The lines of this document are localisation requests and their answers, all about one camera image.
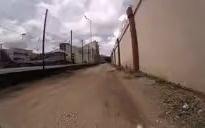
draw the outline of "road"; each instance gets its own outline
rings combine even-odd
[[[61,67],[67,67],[67,66],[70,66],[70,65],[45,66],[45,68],[46,69],[51,69],[51,68],[61,68]],[[20,68],[4,68],[4,69],[0,69],[0,74],[25,72],[25,71],[33,71],[33,70],[42,70],[42,68],[43,68],[42,66],[20,67]]]
[[[152,84],[108,64],[24,83],[0,93],[0,128],[177,128]]]

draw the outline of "sky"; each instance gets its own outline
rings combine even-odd
[[[125,11],[134,0],[0,0],[0,44],[4,48],[25,48],[35,52],[42,49],[42,31],[46,8],[46,51],[57,49],[59,43],[70,41],[81,46],[90,41],[92,21],[93,40],[100,52],[110,55],[120,33]]]

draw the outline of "concrete wall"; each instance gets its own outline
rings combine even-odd
[[[120,39],[120,56],[121,65],[123,67],[133,67],[133,57],[132,57],[132,44],[131,44],[131,34],[130,27],[127,27],[126,32],[123,33],[123,37]]]
[[[116,65],[118,65],[118,48],[117,47],[115,48],[115,62],[116,62]]]
[[[143,0],[134,15],[140,70],[205,93],[205,0]],[[132,65],[129,27],[120,48]]]

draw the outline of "fence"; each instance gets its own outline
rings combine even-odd
[[[138,1],[133,10],[112,63],[205,93],[205,0]]]
[[[98,42],[86,41],[90,33],[64,27],[53,11],[46,13],[44,7],[28,19],[21,13],[10,15],[0,10],[0,68],[98,62]]]

